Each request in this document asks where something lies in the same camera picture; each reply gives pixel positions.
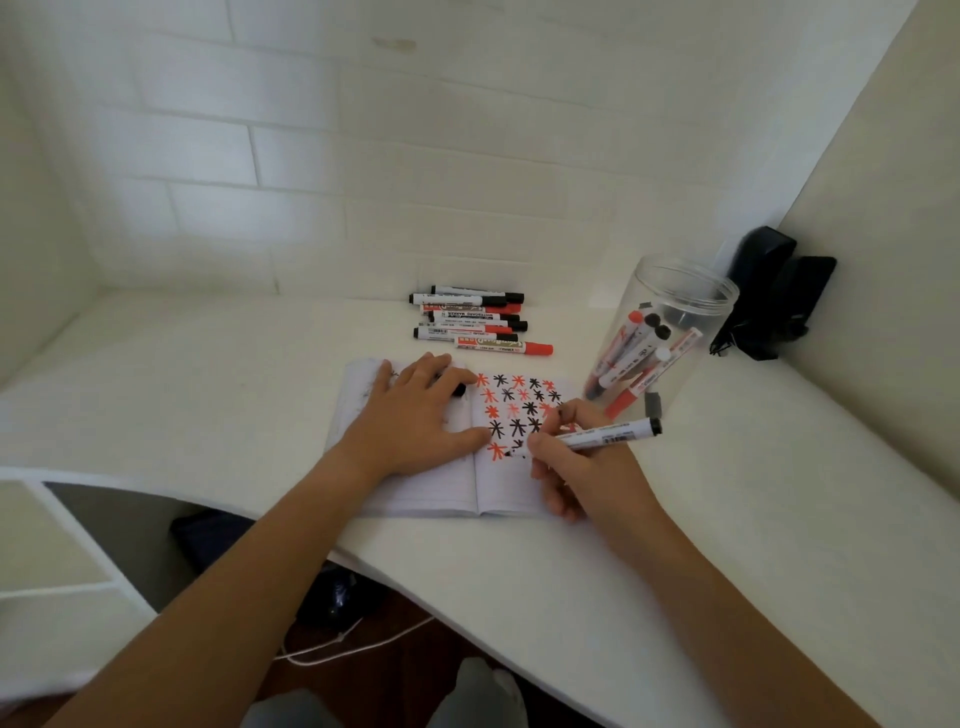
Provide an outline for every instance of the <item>gray pants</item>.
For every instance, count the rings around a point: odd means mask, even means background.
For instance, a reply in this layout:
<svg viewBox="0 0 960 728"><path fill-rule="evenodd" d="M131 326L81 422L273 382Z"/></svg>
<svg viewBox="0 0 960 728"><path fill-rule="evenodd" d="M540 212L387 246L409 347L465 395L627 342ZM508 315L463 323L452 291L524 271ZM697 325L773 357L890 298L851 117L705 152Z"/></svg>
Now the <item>gray pants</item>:
<svg viewBox="0 0 960 728"><path fill-rule="evenodd" d="M319 697L298 690L253 703L240 728L344 727ZM522 702L496 682L482 658L468 657L457 671L457 686L441 701L427 728L527 728L527 713Z"/></svg>

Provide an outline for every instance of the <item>marker cap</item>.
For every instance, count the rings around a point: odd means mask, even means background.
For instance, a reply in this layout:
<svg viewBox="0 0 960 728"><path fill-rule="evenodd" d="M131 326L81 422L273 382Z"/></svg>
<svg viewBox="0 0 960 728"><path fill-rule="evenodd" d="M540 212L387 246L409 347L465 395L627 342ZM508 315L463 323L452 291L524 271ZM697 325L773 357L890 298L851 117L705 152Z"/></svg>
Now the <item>marker cap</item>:
<svg viewBox="0 0 960 728"><path fill-rule="evenodd" d="M533 356L549 356L553 353L553 344L535 344L532 341L528 341L524 353L532 354Z"/></svg>

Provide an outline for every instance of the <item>white desk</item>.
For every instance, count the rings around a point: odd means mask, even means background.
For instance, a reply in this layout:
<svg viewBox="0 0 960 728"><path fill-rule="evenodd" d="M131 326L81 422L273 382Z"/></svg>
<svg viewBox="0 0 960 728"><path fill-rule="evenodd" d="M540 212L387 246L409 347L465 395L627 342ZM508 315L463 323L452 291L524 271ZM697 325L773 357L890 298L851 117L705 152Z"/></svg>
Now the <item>white desk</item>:
<svg viewBox="0 0 960 728"><path fill-rule="evenodd" d="M557 347L538 370L581 376L609 314L530 307L530 338ZM422 353L417 318L398 303L112 294L0 393L0 478L258 516L320 454L343 365ZM960 715L957 503L779 362L706 361L667 415L641 463L747 597L884 725ZM359 520L338 549L603 722L725 724L588 525Z"/></svg>

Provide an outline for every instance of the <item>hand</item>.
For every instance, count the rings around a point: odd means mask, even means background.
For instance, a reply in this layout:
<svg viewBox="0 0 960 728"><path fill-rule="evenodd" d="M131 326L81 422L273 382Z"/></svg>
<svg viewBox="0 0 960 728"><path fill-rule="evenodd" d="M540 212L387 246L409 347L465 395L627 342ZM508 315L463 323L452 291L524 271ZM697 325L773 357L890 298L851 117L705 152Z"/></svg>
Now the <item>hand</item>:
<svg viewBox="0 0 960 728"><path fill-rule="evenodd" d="M426 353L391 386L392 367L384 361L367 406L347 428L337 449L379 483L387 475L428 471L485 446L490 441L486 427L444 430L444 411L453 390L477 380L473 372L449 364L449 354ZM434 381L440 372L443 375Z"/></svg>
<svg viewBox="0 0 960 728"><path fill-rule="evenodd" d="M552 513L575 522L586 512L613 550L621 552L624 540L661 513L660 504L626 443L574 452L553 437L570 423L590 428L612 425L612 420L589 402L564 402L527 439L535 458L531 476L541 482Z"/></svg>

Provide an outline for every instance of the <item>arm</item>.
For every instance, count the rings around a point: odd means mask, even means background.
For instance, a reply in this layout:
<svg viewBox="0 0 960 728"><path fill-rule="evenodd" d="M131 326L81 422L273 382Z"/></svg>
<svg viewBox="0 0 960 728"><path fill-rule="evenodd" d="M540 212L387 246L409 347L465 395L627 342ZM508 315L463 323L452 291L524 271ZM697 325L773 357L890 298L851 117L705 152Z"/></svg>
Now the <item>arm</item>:
<svg viewBox="0 0 960 728"><path fill-rule="evenodd" d="M876 728L697 550L660 507L624 444L575 453L549 434L561 425L609 425L580 400L551 412L528 441L547 506L593 519L611 549L646 581L680 643L740 728Z"/></svg>
<svg viewBox="0 0 960 728"><path fill-rule="evenodd" d="M485 427L443 430L460 382L426 354L389 386L390 362L341 442L68 702L51 728L236 726L326 554L388 474L418 473L486 444Z"/></svg>

